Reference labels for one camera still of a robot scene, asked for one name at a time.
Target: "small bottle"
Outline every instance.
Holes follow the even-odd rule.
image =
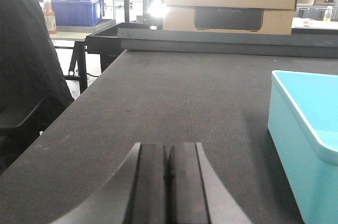
[[[47,30],[50,34],[56,34],[57,24],[55,21],[55,12],[53,11],[52,8],[52,1],[43,0],[43,3],[44,3],[43,15],[46,21]]]
[[[324,13],[323,22],[330,22],[332,17],[332,6],[327,6],[327,9]]]

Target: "person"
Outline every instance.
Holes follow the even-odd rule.
[[[0,112],[33,95],[44,128],[73,102],[38,0],[0,0]]]

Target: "plastic tray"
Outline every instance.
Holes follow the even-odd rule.
[[[102,21],[105,15],[104,0],[52,0],[57,25],[90,26]]]
[[[273,71],[268,127],[306,224],[338,223],[338,76]]]

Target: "black cable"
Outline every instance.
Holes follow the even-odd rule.
[[[92,76],[92,77],[95,77],[95,78],[98,77],[98,76],[92,75],[92,74],[90,74],[90,73],[88,73],[88,72],[87,72],[87,75]]]

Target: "workbench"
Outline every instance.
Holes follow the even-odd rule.
[[[201,142],[253,223],[302,223],[267,128],[271,71],[337,68],[337,59],[124,51],[0,177],[2,222],[66,214],[135,142]]]

